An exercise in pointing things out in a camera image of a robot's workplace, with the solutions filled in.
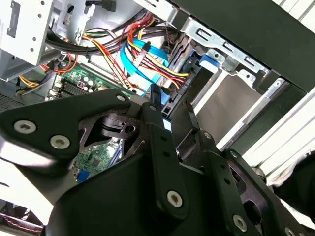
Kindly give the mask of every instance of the green circuit board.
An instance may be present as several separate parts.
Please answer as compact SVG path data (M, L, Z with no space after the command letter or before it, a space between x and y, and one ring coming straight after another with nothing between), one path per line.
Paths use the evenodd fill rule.
M84 78L87 78L89 81L93 82L93 85L91 87L95 88L95 91L97 90L103 90L102 88L108 88L108 89L117 89L121 91L123 94L125 94L127 97L131 97L131 91L127 92L127 89L120 88L108 81L105 81L98 76L95 76L91 73L88 73L87 71L81 69L80 67L76 66L74 69L72 69L69 72L66 72L61 75L62 79L65 79L74 85L77 85L79 88L83 88L85 85L88 84L88 82L84 81Z
M81 170L89 172L89 177L106 170L118 148L118 141L111 140L104 145L93 146L79 153L73 165L75 177Z

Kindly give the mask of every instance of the wire bundle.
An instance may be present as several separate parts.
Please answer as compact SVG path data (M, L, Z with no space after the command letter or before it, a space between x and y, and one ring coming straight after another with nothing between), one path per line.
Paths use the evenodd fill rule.
M107 64L112 69L113 73L115 74L116 78L121 82L122 85L124 85L127 88L135 88L135 85L132 85L126 75L124 74L122 68L118 65L116 60L113 58L111 53L100 43L98 43L95 39L92 39L88 36L83 36L82 39L91 41L94 45L98 47L98 49L101 51L102 55L104 56Z
M68 56L68 64L60 68L61 61L64 60L66 55L61 55L58 60L49 63L48 65L41 65L40 67L45 70L45 77L42 81L30 81L26 79L24 76L20 76L19 78L23 83L25 83L28 87L23 88L17 91L17 94L25 95L29 92L38 89L43 84L48 82L52 76L56 73L66 73L71 71L77 64L78 55L85 55L90 58L91 55L102 55L106 60L107 64L113 71L113 77L116 81L122 84L126 88L136 88L137 85L132 84L128 78L129 74L125 74L125 69L123 69L117 62L116 57L112 56L113 53L117 53L120 51L122 45L127 45L126 48L131 54L131 59L134 61L139 54L144 55L144 51L142 48L136 46L133 43L133 38L137 37L139 40L158 37L158 36L167 36L168 34L177 34L178 32L171 27L166 26L154 26L152 25L155 22L155 18L152 17L151 13L148 13L146 10L141 10L137 15L129 19L124 24L119 27L113 29L112 31L104 28L93 28L89 29L85 32L85 35L82 37L83 40L88 40L95 45L95 47L82 47L74 44L69 44L67 41L64 41L57 37L51 29L48 29L46 43L51 45L52 47L60 50L61 52L67 53ZM117 36L117 32L123 30L120 36ZM112 40L101 44L96 41L97 38L103 38L110 36ZM71 54L74 54L74 62L72 63ZM180 88L181 84L185 82L185 78L189 75L188 73L177 73L159 61L156 60L150 53L146 53L145 57L141 58L139 67L153 71L170 81L176 86L176 88Z

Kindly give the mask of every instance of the metal bracket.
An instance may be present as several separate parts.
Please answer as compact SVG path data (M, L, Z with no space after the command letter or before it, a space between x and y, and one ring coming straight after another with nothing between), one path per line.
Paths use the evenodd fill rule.
M44 50L53 0L2 0L0 49L37 65Z
M218 34L206 28L191 17L187 19L181 31L207 48L220 49L222 52L236 59L255 73L258 73L260 70L264 71L266 74L269 72L266 67L262 66L228 41L221 38Z
M53 26L53 31L78 44L83 36L87 21L93 16L95 11L94 4L86 9L85 3L85 0L65 0L60 6L59 10L61 12L57 23ZM68 9L71 6L74 9L71 13L68 13Z
M145 9L169 23L173 21L178 10L166 0L133 0Z

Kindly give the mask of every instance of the capacitor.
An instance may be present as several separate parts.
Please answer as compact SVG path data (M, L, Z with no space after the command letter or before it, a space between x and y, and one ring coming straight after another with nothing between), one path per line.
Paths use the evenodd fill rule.
M86 86L84 86L83 90L84 90L84 91L88 91L88 90L90 89L90 87L91 87L91 86L86 85Z
M89 89L89 92L94 92L95 91L95 87L91 87L90 89Z

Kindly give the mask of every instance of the cable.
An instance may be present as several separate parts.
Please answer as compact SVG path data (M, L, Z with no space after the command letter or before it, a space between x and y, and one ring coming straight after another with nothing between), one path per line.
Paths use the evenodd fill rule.
M135 48L137 51L141 52L142 51L142 48L139 48L137 47L136 45L134 45L129 39L128 39L128 43L131 47ZM161 64L160 62L158 62L157 60L155 60L150 54L147 54L148 56L148 59L154 63L156 66L160 67L160 68L163 68L164 70L166 70L167 72L173 74L173 75L177 75L177 76L188 76L189 74L188 73L178 73L178 72L175 72L169 68L167 68L165 65Z
M174 28L168 29L168 31L169 33L177 33L177 30ZM142 40L166 35L165 27L150 27L148 29L145 29L144 32L146 34L142 35ZM122 43L124 43L126 39L127 39L127 33L123 35ZM107 50L110 53L116 53L118 49L119 41L120 39L116 38L103 44L103 46L107 48ZM100 52L97 47L82 47L82 46L75 46L72 44L65 43L64 41L59 39L50 29L47 32L46 43L57 50L70 53L70 54L77 54L77 55L84 55L84 56L100 55Z
M104 48L100 43L98 43L96 40L87 37L87 36L83 36L82 39L91 41L94 45L96 45L98 47L98 49L102 52L107 64L109 65L109 67L112 69L113 73L115 74L115 76L119 79L119 81L121 82L122 85L125 85L127 88L131 87L134 88L134 85L132 85L127 77L125 76L123 70L121 69L121 67L116 63L116 61L114 60L114 58L111 56L111 54L109 53L109 51L107 51L106 48Z
M117 33L118 31L122 30L126 26L130 25L132 22L134 22L134 21L138 20L139 18L141 18L140 16L143 16L146 12L147 12L146 9L140 10L136 15L131 17L129 20L127 20L126 22L124 22L121 25L117 26L116 28L114 28L112 30L112 32L113 33ZM86 32L89 32L91 30L103 30L104 31L105 29L104 28L100 28L100 27L95 27L95 28L86 30ZM103 37L106 37L106 36L107 36L107 34L105 34L103 36L96 36L95 38L103 38Z
M13 221L9 220L8 217L6 217L6 216L3 216L3 218L4 218L5 221L8 222L9 224L14 225L15 227L18 227L18 228L20 228L20 229L28 230L28 231L36 232L36 233L42 232L42 230L32 230L32 229L23 227L23 226L21 226L21 225L18 225L18 224L16 224L16 223L14 223Z
M38 85L37 82L30 81L30 80L26 79L23 75L20 75L19 78L24 84L26 84L29 87L35 87Z
M103 6L101 1L87 1L85 3L85 6L92 6L94 4L95 6ZM69 7L68 13L71 13L74 10L74 6Z

